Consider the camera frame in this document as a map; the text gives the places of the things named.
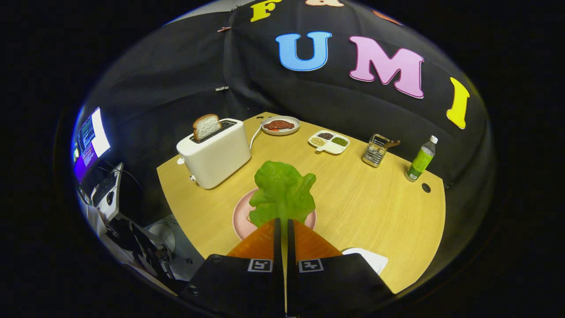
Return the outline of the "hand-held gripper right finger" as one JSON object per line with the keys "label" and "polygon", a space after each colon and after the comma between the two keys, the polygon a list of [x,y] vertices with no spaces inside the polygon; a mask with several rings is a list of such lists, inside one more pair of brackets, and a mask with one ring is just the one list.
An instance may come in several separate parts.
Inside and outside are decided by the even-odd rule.
{"label": "hand-held gripper right finger", "polygon": [[371,316],[393,298],[359,253],[343,254],[297,220],[288,221],[290,316]]}

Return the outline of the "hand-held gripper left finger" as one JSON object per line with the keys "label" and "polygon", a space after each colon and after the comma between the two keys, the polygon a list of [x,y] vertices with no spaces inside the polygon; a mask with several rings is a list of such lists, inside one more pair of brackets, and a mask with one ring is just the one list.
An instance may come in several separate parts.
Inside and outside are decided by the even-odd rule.
{"label": "hand-held gripper left finger", "polygon": [[272,219],[226,255],[212,254],[188,284],[188,302],[210,316],[284,316],[281,226]]}

